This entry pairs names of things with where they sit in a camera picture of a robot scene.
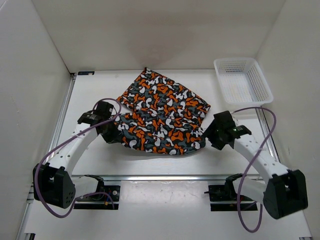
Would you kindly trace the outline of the orange camouflage shorts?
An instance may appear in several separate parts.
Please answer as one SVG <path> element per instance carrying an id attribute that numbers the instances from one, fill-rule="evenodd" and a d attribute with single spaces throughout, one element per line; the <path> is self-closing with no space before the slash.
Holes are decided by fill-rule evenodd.
<path id="1" fill-rule="evenodd" d="M 201 125 L 211 106 L 182 84 L 146 67 L 117 101 L 130 110 L 114 120 L 124 147 L 171 156 L 205 147 Z"/>

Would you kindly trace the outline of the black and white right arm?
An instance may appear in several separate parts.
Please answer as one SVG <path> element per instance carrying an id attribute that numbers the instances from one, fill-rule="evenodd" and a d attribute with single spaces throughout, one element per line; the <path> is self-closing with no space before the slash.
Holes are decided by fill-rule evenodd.
<path id="1" fill-rule="evenodd" d="M 272 157 L 246 126 L 236 123 L 229 111 L 214 114 L 203 135 L 217 150 L 229 145 L 240 153 L 263 179 L 257 182 L 244 173 L 227 177 L 222 192 L 227 198 L 236 200 L 245 196 L 262 204 L 276 220 L 308 207 L 305 175 Z"/>

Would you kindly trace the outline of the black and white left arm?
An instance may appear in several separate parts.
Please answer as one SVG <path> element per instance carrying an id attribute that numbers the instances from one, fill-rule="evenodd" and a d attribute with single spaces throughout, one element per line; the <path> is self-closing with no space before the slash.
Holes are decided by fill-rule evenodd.
<path id="1" fill-rule="evenodd" d="M 73 170 L 89 145 L 99 136 L 116 136 L 113 99 L 98 101 L 92 110 L 84 112 L 68 140 L 48 153 L 33 169 L 33 193 L 37 201 L 46 207 L 62 209 L 72 206 L 75 199 L 90 196 L 100 200 L 105 194 L 103 179 L 86 174 L 72 179 Z"/>

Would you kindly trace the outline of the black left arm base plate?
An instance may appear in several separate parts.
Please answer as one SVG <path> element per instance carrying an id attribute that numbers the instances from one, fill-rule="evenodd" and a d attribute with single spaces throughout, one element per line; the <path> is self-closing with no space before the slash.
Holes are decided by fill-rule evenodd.
<path id="1" fill-rule="evenodd" d="M 97 189 L 98 194 L 83 197 L 75 202 L 75 210 L 118 210 L 121 196 L 121 186 L 115 183 L 101 183 Z"/>

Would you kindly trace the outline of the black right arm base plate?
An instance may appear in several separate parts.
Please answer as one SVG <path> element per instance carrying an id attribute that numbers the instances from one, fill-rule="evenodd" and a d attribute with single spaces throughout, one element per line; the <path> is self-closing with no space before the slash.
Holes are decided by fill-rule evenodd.
<path id="1" fill-rule="evenodd" d="M 236 212 L 237 199 L 230 197 L 225 191 L 224 185 L 209 185 L 208 191 L 204 192 L 209 195 L 211 212 Z M 241 211 L 257 211 L 257 204 L 246 196 L 240 197 Z"/>

